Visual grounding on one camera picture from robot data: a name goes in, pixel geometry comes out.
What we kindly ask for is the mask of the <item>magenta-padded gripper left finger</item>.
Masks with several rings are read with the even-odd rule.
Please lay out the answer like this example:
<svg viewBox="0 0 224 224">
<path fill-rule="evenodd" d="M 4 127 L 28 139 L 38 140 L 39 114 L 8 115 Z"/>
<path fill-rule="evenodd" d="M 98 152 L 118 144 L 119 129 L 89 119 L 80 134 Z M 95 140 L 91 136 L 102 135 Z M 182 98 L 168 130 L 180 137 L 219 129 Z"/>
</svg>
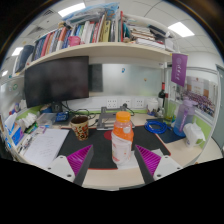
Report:
<svg viewBox="0 0 224 224">
<path fill-rule="evenodd" d="M 94 155 L 92 145 L 86 146 L 69 156 L 58 156 L 46 170 L 56 176 L 81 186 Z"/>
</svg>

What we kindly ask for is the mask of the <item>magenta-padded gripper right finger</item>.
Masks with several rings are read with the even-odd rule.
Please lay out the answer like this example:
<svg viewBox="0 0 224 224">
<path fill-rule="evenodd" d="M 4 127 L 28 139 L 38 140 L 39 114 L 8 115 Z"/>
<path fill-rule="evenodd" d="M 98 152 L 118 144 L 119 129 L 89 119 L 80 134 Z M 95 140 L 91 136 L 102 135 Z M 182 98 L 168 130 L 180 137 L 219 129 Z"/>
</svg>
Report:
<svg viewBox="0 0 224 224">
<path fill-rule="evenodd" d="M 134 154 L 146 184 L 160 180 L 182 169 L 182 166 L 170 156 L 159 156 L 139 145 L 135 146 Z"/>
</svg>

